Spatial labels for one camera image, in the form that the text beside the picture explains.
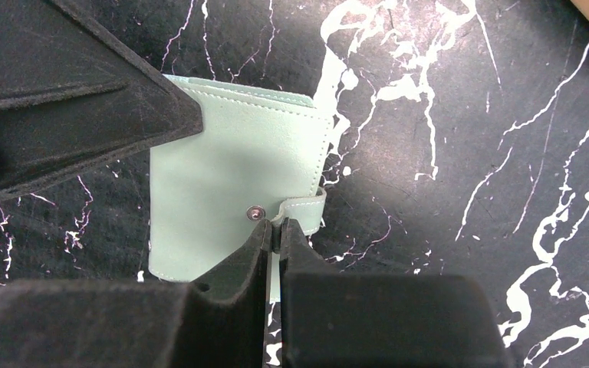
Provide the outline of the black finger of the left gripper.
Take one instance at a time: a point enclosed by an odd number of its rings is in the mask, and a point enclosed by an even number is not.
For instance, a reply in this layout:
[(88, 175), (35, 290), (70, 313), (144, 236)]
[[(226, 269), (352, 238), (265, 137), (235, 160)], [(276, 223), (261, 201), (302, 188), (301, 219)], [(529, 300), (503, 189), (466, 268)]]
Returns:
[(0, 201), (194, 136), (194, 99), (73, 1), (0, 1)]

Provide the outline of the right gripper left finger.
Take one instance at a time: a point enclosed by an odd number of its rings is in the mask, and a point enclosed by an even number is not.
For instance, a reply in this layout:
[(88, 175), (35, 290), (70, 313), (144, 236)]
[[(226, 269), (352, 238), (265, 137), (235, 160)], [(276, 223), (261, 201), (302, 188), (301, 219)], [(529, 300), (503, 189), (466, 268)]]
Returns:
[(272, 226), (188, 283), (23, 280), (0, 289), (0, 367), (259, 367)]

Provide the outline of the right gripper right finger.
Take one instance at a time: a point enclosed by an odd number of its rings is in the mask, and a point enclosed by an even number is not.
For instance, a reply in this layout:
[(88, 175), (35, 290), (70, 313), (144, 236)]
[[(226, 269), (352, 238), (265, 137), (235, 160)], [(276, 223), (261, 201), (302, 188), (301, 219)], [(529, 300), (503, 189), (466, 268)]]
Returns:
[(458, 275), (347, 273), (279, 232), (285, 367), (507, 367), (486, 295)]

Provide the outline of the mint green card holder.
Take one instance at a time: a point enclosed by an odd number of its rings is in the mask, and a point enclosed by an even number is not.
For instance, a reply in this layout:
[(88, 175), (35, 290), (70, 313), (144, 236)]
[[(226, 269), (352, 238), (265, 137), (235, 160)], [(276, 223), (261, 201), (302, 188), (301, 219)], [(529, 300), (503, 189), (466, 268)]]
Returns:
[(171, 81), (201, 107), (203, 131), (150, 151), (148, 268), (191, 281), (263, 219), (321, 227), (332, 117), (305, 95), (195, 77)]

